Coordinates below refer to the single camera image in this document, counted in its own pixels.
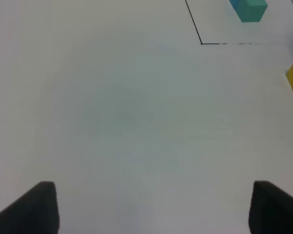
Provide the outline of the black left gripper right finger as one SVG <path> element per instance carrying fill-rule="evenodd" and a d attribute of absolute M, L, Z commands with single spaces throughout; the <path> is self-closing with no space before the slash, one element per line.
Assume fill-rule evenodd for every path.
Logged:
<path fill-rule="evenodd" d="M 255 181 L 249 229 L 252 234 L 293 234 L 293 197 L 269 181 Z"/>

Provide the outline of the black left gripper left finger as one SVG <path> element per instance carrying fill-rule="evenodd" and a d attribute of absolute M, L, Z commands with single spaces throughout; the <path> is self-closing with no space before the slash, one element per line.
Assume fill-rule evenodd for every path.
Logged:
<path fill-rule="evenodd" d="M 0 234 L 57 234 L 56 185 L 42 181 L 0 212 Z"/>

